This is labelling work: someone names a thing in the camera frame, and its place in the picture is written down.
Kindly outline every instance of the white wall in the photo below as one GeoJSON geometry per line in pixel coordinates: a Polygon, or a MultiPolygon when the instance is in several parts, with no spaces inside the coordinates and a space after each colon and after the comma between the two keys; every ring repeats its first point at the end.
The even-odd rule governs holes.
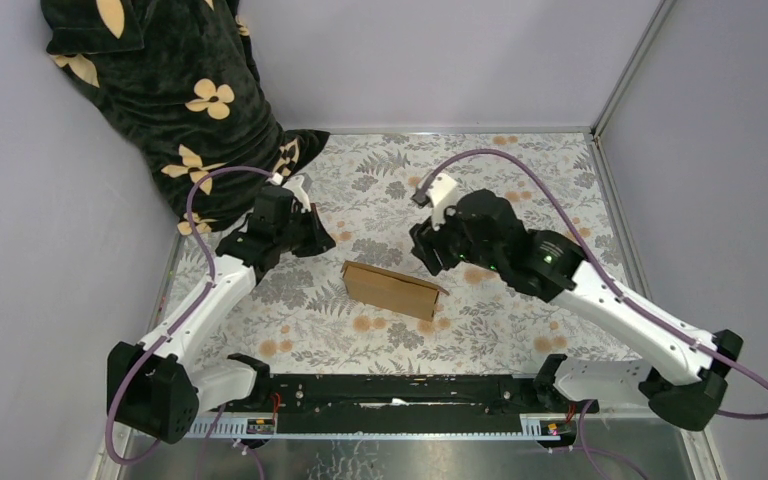
{"type": "Polygon", "coordinates": [[[38,1],[0,2],[0,480],[86,475],[107,353],[145,331],[175,237],[48,38],[38,1]]]}
{"type": "Polygon", "coordinates": [[[658,0],[242,0],[285,126],[595,122],[658,0]]]}
{"type": "MultiPolygon", "coordinates": [[[[678,2],[604,144],[655,300],[768,378],[768,1],[678,2]]],[[[725,407],[768,409],[729,382],[725,407]]],[[[713,427],[729,480],[768,478],[768,421],[713,427]]]]}

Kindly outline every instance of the box flap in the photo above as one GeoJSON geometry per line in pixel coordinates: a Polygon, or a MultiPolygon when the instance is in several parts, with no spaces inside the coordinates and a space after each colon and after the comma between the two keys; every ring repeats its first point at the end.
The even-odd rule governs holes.
{"type": "Polygon", "coordinates": [[[384,275],[390,278],[395,278],[397,280],[401,280],[403,282],[412,283],[414,285],[419,285],[426,288],[431,288],[433,290],[437,290],[438,292],[445,293],[446,295],[449,294],[449,292],[441,287],[440,285],[437,285],[435,283],[427,282],[425,280],[421,280],[419,278],[414,278],[408,275],[404,275],[401,273],[391,272],[390,270],[385,270],[383,268],[373,267],[372,265],[366,265],[364,263],[358,263],[358,262],[352,262],[350,260],[346,260],[343,263],[343,272],[346,273],[346,269],[349,267],[359,268],[361,270],[366,270],[368,272],[377,273],[379,275],[384,275]]]}

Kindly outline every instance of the tabletop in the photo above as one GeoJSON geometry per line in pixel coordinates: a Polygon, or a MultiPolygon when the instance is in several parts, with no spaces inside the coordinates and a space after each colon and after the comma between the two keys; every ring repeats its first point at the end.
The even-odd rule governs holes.
{"type": "MultiPolygon", "coordinates": [[[[430,215],[410,201],[420,179],[465,150],[497,148],[532,167],[559,198],[607,270],[624,281],[618,243],[583,134],[334,135],[304,172],[313,180],[325,228],[337,242],[313,258],[285,254],[229,314],[196,365],[232,353],[275,373],[535,373],[550,353],[587,360],[635,358],[628,347],[579,317],[527,298],[498,275],[471,265],[432,277],[410,253],[408,230],[430,215]],[[351,300],[345,260],[433,281],[441,295],[433,322],[351,300]]],[[[478,156],[447,169],[463,191],[488,188],[507,198],[529,229],[570,236],[525,174],[478,156]]],[[[216,246],[221,233],[207,235],[216,246]]],[[[163,312],[173,310],[206,271],[192,238],[179,251],[163,312]]]]}

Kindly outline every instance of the robotic arm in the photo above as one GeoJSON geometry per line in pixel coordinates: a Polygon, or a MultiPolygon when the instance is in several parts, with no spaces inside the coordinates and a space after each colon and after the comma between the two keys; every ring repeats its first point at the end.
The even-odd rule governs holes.
{"type": "MultiPolygon", "coordinates": [[[[642,356],[631,362],[591,362],[550,355],[535,379],[538,396],[548,408],[598,399],[602,405],[648,406],[687,430],[702,430],[708,424],[725,395],[728,366],[631,310],[571,240],[554,231],[527,230],[510,203],[489,190],[458,198],[456,188],[445,174],[435,178],[427,192],[431,217],[410,231],[412,253],[432,275],[460,262],[497,271],[517,292],[592,321],[642,356]]],[[[693,327],[615,283],[625,296],[696,339],[696,346],[737,359],[743,340],[736,334],[693,327]]]]}
{"type": "Polygon", "coordinates": [[[307,196],[308,179],[296,176],[283,187],[265,186],[240,227],[216,249],[216,276],[205,275],[175,311],[137,345],[120,342],[108,356],[107,404],[146,346],[168,340],[140,368],[115,419],[167,443],[175,443],[201,412],[228,401],[247,399],[260,405],[269,392],[269,367],[245,355],[231,355],[218,365],[195,370],[195,356],[231,309],[278,264],[282,253],[315,256],[335,246],[307,196]],[[209,293],[198,303],[208,283],[209,293]],[[169,334],[170,324],[190,312],[186,323],[169,334]]]}

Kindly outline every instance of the pillow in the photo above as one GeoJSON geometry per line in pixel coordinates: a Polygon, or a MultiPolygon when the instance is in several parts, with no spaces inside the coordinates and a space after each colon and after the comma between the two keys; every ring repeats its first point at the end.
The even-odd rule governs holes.
{"type": "MultiPolygon", "coordinates": [[[[42,0],[46,51],[107,121],[136,144],[188,235],[187,194],[220,167],[287,177],[329,134],[284,131],[260,88],[238,0],[42,0]]],[[[224,230],[251,208],[264,178],[205,181],[193,201],[199,232],[224,230]]]]}

